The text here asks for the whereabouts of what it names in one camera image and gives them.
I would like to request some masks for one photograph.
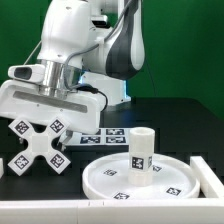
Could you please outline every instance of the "black and white square marker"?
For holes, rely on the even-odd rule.
[[[107,144],[124,144],[126,143],[125,137],[106,137]]]
[[[29,161],[23,155],[21,155],[14,163],[19,167],[20,170],[23,170],[29,164]]]
[[[80,144],[98,144],[100,143],[100,137],[82,137]]]
[[[166,191],[166,193],[178,196],[181,193],[181,190],[171,187]]]
[[[132,168],[143,170],[144,169],[144,159],[132,157]]]
[[[152,156],[149,157],[149,160],[148,160],[148,168],[152,166]]]
[[[124,194],[124,193],[118,193],[114,196],[115,199],[117,200],[127,200],[128,198],[130,198],[130,195],[128,194]]]
[[[52,158],[51,163],[52,163],[56,168],[59,168],[59,167],[64,163],[64,161],[65,161],[65,160],[64,160],[60,155],[56,154],[56,155]]]
[[[63,128],[64,125],[59,121],[59,120],[55,120],[51,125],[50,128],[55,132],[55,133],[59,133]]]
[[[29,126],[24,121],[21,121],[19,124],[16,125],[15,129],[21,135],[23,135],[29,129]]]
[[[125,135],[124,129],[106,129],[106,135]]]
[[[117,174],[117,171],[114,171],[114,170],[106,170],[103,174],[112,177],[112,176],[114,176],[115,174]]]
[[[162,167],[159,167],[159,166],[152,166],[152,167],[153,167],[153,171],[155,172],[159,172],[162,169]]]

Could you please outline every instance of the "cross-shaped object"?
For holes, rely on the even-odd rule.
[[[8,166],[21,176],[37,156],[45,157],[47,163],[60,174],[70,161],[59,151],[52,148],[53,139],[59,137],[68,127],[61,118],[53,119],[43,133],[36,133],[33,126],[23,118],[14,120],[9,127],[28,142],[28,148],[12,159]]]

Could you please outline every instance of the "white plate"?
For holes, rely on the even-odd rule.
[[[200,184],[187,164],[171,157],[153,155],[153,182],[136,187],[128,181],[129,154],[102,157],[83,173],[83,190],[89,199],[195,198]]]

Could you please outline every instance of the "black table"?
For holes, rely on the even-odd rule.
[[[67,147],[71,165],[58,175],[44,158],[36,158],[31,168],[18,177],[7,163],[26,144],[8,128],[11,120],[0,119],[0,158],[5,174],[0,180],[0,200],[85,199],[82,172],[93,160],[104,155],[126,152],[128,146]],[[156,130],[155,152],[189,164],[190,156],[202,156],[224,182],[224,122],[202,104],[183,98],[137,98],[128,109],[104,112],[101,127],[150,127]]]

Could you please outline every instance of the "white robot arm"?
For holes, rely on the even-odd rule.
[[[93,86],[108,96],[109,105],[123,101],[123,80],[133,77],[144,62],[141,4],[142,0],[52,0],[40,63],[9,69],[13,80],[0,89],[0,116],[42,125],[60,116],[71,131],[96,133],[105,98],[78,90]],[[104,27],[104,12],[118,13],[114,28]]]

